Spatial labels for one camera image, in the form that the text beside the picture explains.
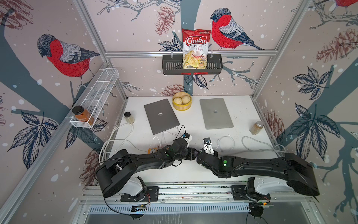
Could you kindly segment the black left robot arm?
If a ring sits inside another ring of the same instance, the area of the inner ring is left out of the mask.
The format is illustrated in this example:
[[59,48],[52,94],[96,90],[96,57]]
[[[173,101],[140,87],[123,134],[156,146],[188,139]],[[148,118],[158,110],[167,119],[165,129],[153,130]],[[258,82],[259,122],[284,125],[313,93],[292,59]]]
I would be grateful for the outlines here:
[[190,139],[180,137],[168,148],[162,148],[151,154],[130,154],[126,149],[118,151],[110,159],[95,169],[102,194],[111,197],[122,190],[133,174],[149,170],[170,167],[175,161],[183,161],[188,156]]

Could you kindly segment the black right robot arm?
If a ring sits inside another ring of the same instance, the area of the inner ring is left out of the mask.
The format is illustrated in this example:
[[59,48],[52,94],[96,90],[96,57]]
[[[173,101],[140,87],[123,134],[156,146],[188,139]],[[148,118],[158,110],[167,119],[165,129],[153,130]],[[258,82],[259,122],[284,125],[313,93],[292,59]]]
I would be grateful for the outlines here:
[[247,159],[200,152],[196,161],[219,178],[245,175],[272,177],[284,180],[287,187],[301,195],[320,195],[312,165],[293,153],[273,159]]

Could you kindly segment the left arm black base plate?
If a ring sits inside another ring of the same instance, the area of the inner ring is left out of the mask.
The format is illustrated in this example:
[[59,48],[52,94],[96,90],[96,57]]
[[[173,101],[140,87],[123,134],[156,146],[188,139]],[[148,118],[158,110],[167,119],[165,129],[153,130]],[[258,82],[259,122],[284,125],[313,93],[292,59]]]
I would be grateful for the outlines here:
[[140,191],[137,195],[131,196],[123,193],[121,196],[121,202],[156,202],[158,200],[159,187],[149,186]]

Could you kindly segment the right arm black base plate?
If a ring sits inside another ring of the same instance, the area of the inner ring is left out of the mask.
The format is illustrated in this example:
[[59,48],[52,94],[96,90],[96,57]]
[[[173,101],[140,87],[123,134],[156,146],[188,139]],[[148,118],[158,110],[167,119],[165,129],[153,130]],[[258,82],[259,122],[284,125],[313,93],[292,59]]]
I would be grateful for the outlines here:
[[231,186],[232,196],[234,201],[251,201],[258,202],[261,200],[270,201],[270,194],[262,195],[254,191],[253,189],[248,189],[245,185],[232,185]]

